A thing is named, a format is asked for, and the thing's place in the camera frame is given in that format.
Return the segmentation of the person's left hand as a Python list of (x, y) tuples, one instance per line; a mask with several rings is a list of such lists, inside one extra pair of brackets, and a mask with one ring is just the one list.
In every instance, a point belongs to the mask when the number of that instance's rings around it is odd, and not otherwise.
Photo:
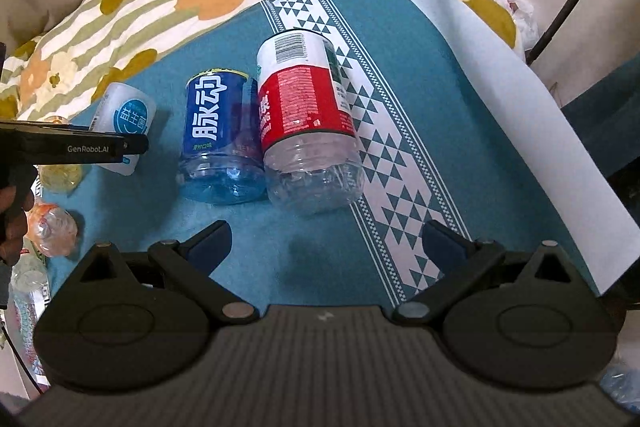
[(1, 242), (1, 259), (9, 267), (13, 267), (20, 260), (23, 248), (23, 239), (28, 230), (26, 212), (34, 205), (34, 194), (28, 191), (21, 208), (15, 212), (10, 212), (10, 207), (14, 203), (16, 188), (8, 186), (1, 190), (1, 212), (6, 215), (4, 223), (4, 239)]

